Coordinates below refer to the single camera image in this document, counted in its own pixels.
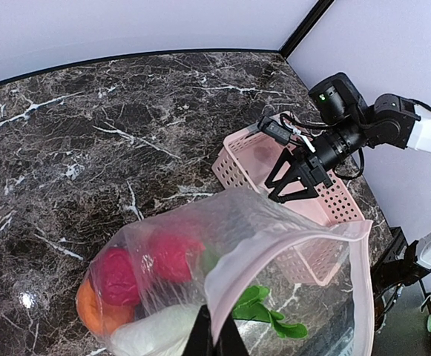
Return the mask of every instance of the black marble table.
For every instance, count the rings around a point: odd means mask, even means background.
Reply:
[[[318,120],[273,53],[143,56],[1,86],[0,355],[107,355],[75,310],[88,263],[124,224],[221,191],[211,164],[223,138],[284,110]],[[374,220],[373,263],[392,237],[363,178],[349,190]],[[308,287],[279,292],[272,308],[285,314],[287,300],[312,302]],[[335,316],[321,309],[312,330]],[[244,338],[252,355],[303,343],[262,329]]]

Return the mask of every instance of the white vegetable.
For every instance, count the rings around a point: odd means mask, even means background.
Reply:
[[[145,319],[119,327],[111,335],[115,356],[180,356],[199,307],[169,306]]]

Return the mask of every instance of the white wall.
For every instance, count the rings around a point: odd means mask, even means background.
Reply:
[[[128,53],[278,50],[315,0],[0,0],[0,80]]]
[[[289,63],[309,88],[344,71],[368,103],[390,92],[431,105],[431,1],[336,1]],[[431,230],[431,155],[367,149],[365,176],[410,242]]]

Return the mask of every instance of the black trim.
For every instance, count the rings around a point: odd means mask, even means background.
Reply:
[[[316,5],[309,11],[304,20],[297,26],[297,29],[288,38],[288,41],[281,47],[280,53],[285,59],[303,41],[310,30],[317,24],[322,15],[330,8],[334,0],[318,0]]]
[[[15,82],[16,80],[26,79],[31,76],[36,76],[39,74],[45,74],[52,72],[54,70],[67,69],[72,67],[78,67],[80,65],[90,65],[93,63],[100,63],[106,61],[114,61],[117,59],[127,59],[127,58],[136,58],[143,56],[154,56],[154,55],[163,55],[163,54],[175,54],[175,53],[200,53],[200,52],[252,52],[252,53],[279,53],[278,50],[247,50],[247,49],[233,49],[233,48],[210,48],[210,49],[195,49],[195,50],[157,50],[153,52],[141,52],[141,53],[130,53],[130,54],[122,54],[119,56],[109,56],[109,57],[101,57],[97,59],[88,59],[80,62],[73,62],[66,65],[57,65],[55,67],[49,67],[46,69],[36,70],[30,73],[21,74],[19,76],[14,76],[9,79],[4,79],[0,81],[1,85],[6,85],[11,82]]]

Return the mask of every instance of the pink basket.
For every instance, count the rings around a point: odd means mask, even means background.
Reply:
[[[225,189],[247,187],[259,193],[269,191],[264,181],[283,146],[259,132],[256,125],[227,136],[223,146],[212,170]],[[324,226],[365,220],[344,183],[331,171],[328,173],[334,185],[329,189],[318,186],[318,198],[295,200],[284,206]],[[299,182],[292,183],[283,193],[302,188]],[[285,250],[276,257],[276,264],[291,283],[325,286],[339,270],[347,252],[345,245],[335,241],[317,241]]]

